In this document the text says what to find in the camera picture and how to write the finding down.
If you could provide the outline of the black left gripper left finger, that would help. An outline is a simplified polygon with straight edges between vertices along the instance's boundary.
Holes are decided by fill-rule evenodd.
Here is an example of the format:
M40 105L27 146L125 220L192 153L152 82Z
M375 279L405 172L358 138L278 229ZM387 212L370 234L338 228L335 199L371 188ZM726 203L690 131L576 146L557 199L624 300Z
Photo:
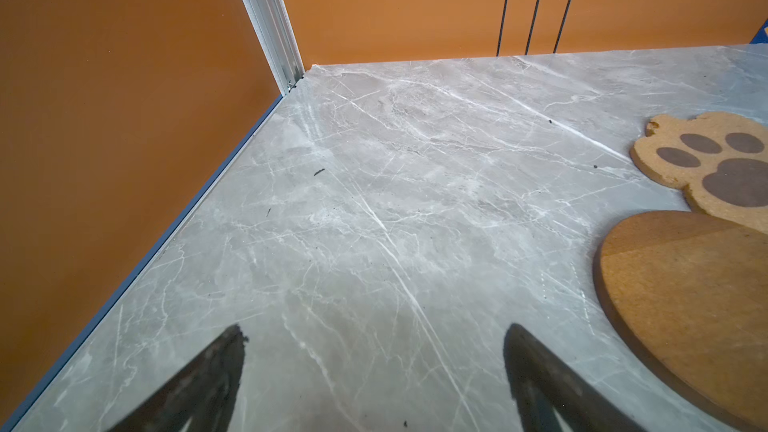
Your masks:
M226 431L241 383L247 338L233 324L113 431Z

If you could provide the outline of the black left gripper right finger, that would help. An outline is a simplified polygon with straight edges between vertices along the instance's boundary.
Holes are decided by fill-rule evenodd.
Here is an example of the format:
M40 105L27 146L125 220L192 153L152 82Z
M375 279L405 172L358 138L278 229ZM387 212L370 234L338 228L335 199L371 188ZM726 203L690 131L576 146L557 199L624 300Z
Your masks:
M520 324L508 328L504 366L525 431L641 431Z

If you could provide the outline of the light round wooden coaster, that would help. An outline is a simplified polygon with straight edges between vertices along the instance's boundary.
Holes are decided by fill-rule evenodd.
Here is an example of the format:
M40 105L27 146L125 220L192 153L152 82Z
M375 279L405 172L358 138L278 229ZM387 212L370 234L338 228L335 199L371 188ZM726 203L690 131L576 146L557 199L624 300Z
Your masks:
M599 302L660 380L741 431L767 428L767 236L702 213L617 223L593 261Z

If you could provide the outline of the cork paw print coaster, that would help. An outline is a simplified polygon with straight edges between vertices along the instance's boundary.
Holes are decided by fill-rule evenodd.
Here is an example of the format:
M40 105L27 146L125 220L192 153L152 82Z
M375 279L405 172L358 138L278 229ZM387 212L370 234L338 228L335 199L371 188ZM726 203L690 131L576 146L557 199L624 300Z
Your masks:
M651 118L630 157L692 210L767 231L767 128L728 112Z

